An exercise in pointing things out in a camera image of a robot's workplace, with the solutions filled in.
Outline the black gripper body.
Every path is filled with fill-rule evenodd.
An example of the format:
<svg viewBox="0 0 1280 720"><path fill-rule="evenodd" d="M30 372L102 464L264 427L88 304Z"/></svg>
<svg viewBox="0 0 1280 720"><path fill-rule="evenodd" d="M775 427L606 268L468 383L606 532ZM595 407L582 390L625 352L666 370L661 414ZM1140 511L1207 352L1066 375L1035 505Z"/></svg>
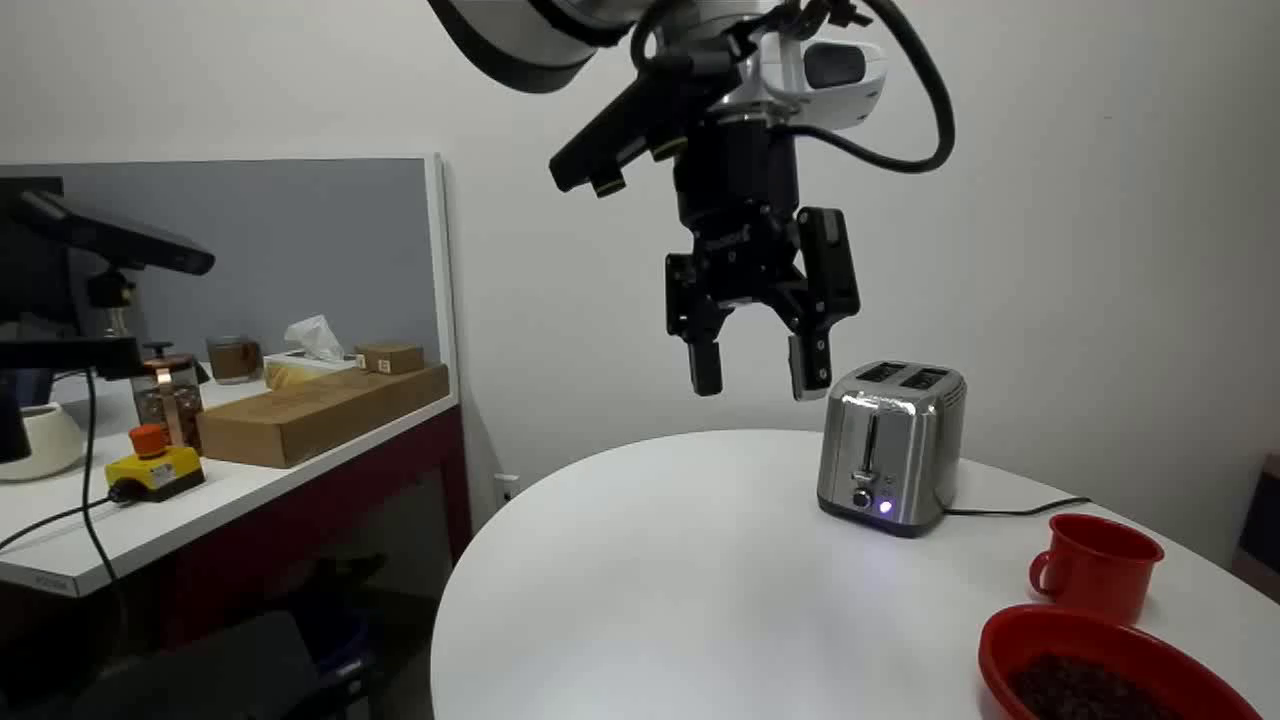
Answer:
<svg viewBox="0 0 1280 720"><path fill-rule="evenodd" d="M768 125L698 128L674 160L693 253L666 259L666 331L712 345L736 304L768 304L800 345L858 314L849 224L804 209L794 144Z"/></svg>

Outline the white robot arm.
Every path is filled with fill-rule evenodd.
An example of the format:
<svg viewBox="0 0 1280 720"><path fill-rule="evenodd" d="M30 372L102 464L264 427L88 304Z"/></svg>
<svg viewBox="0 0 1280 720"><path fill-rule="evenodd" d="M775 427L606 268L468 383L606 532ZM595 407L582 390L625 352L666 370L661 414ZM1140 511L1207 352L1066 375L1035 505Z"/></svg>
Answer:
<svg viewBox="0 0 1280 720"><path fill-rule="evenodd" d="M450 46L516 92L554 92L605 50L634 41L634 76L552 160L558 194L625 190L634 158L666 160L686 253L664 259L666 331L693 390L716 397L718 330L764 304L788 330L794 397L832 383L826 330L858 314L849 228L800 203L800 128L858 125L884 58L821 41L821 0L429 0Z"/></svg>

